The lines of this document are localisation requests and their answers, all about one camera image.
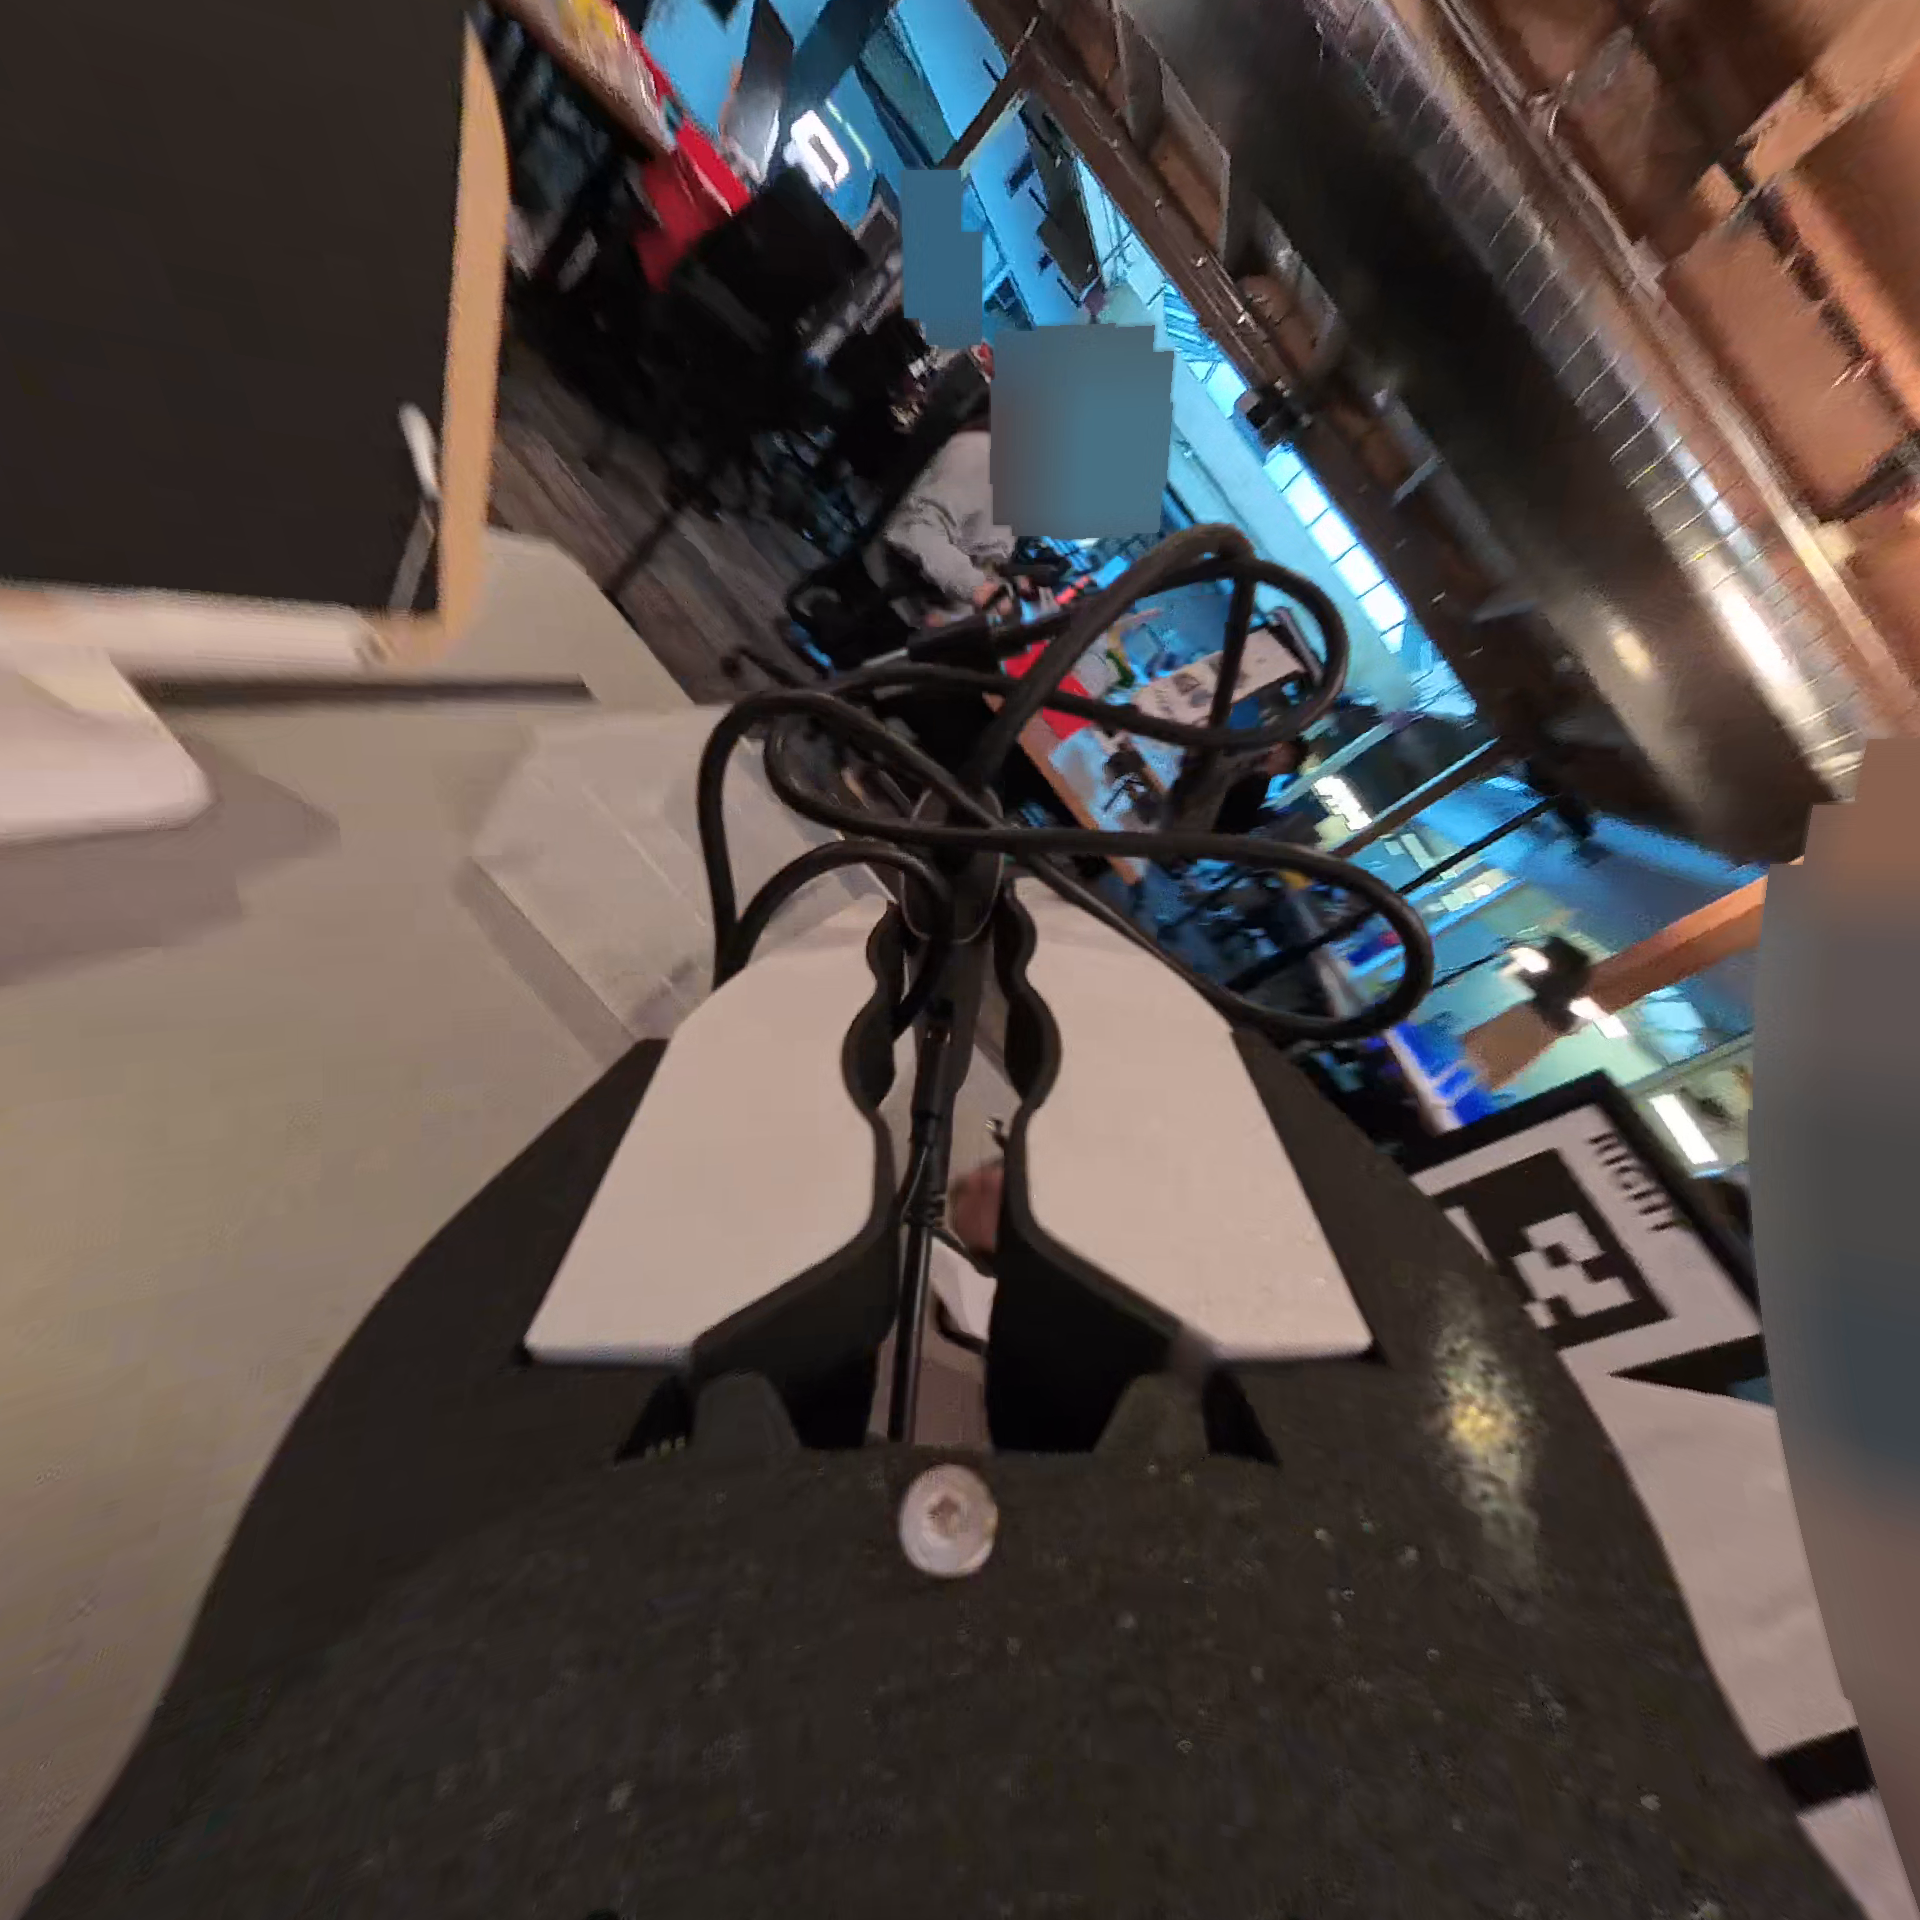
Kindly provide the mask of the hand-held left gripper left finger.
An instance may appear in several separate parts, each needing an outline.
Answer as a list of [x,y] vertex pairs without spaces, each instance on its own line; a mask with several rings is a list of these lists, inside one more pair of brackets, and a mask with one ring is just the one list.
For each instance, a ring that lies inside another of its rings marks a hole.
[[856,900],[756,955],[665,1044],[526,1335],[694,1398],[761,1375],[803,1444],[863,1444],[897,1320],[902,925]]

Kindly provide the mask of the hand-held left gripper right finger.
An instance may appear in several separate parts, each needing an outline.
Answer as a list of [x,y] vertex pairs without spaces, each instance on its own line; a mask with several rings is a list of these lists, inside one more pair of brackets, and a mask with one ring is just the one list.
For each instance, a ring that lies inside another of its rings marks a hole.
[[1060,900],[994,917],[1015,1092],[999,1154],[988,1423],[999,1451],[1091,1451],[1137,1380],[1247,1427],[1247,1368],[1376,1336],[1228,1016]]

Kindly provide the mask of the grey desk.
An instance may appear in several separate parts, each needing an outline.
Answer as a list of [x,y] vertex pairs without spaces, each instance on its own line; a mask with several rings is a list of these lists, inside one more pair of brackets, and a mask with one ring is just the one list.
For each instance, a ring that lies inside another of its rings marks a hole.
[[6,851],[6,1915],[161,1700],[326,1367],[632,1021],[474,861],[562,709],[686,691],[586,566],[487,535],[393,677],[138,677],[185,826]]

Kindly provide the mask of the white tilting stand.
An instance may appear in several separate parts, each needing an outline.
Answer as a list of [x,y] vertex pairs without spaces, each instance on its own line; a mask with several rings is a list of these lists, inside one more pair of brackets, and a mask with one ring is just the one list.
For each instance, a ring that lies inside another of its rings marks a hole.
[[210,782],[135,686],[143,675],[350,679],[378,659],[378,620],[412,614],[442,544],[442,445],[399,411],[416,522],[376,612],[126,588],[3,588],[3,839],[52,843],[188,826]]

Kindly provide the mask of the metal ventilation duct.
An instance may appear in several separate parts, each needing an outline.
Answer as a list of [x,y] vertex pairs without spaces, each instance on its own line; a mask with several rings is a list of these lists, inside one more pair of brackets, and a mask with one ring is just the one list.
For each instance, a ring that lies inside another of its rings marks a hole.
[[1676,832],[1802,854],[1873,714],[1724,435],[1392,5],[1140,5],[1144,37],[1518,564]]

